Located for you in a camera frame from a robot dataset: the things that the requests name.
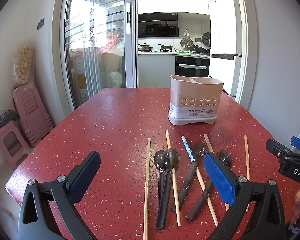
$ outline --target white refrigerator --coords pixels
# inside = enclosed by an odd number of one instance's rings
[[[239,0],[208,0],[211,20],[209,75],[236,96],[241,66],[242,26]]]

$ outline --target white wall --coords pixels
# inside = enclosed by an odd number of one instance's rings
[[[180,45],[180,41],[184,38],[183,34],[185,29],[188,29],[188,33],[190,38],[194,42],[195,45],[202,47],[201,42],[195,42],[195,38],[202,38],[202,35],[206,32],[210,32],[210,21],[209,20],[201,20],[196,18],[178,18],[179,24],[179,37],[155,37],[155,38],[139,38],[138,43],[143,45],[147,43],[150,47],[153,48],[153,51],[160,51],[160,46],[158,43],[163,45],[173,45],[175,49],[182,49]]]
[[[54,124],[65,116],[53,83],[52,15],[55,0],[9,0],[0,12],[0,108],[13,108],[12,57],[19,42],[31,39],[36,44],[35,83]],[[45,25],[37,31],[37,23],[45,17]],[[0,150],[0,164],[4,157]]]
[[[296,0],[254,2],[258,63],[248,110],[289,147],[290,138],[300,136],[300,6]]]

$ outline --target sliding glass door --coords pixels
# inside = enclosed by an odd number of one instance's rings
[[[136,0],[64,0],[61,58],[72,110],[103,88],[136,87]]]

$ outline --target oven handle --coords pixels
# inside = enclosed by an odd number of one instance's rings
[[[187,65],[187,64],[179,64],[180,67],[185,67],[185,68],[196,68],[196,69],[206,69],[206,66],[196,66],[196,65]]]

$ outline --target door handle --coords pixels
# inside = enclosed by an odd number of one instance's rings
[[[126,4],[127,10],[127,23],[126,23],[126,33],[131,34],[131,3]]]
[[[187,65],[187,64],[179,64],[180,67],[184,68],[195,68],[195,69],[206,69],[206,66],[196,66],[196,65]]]

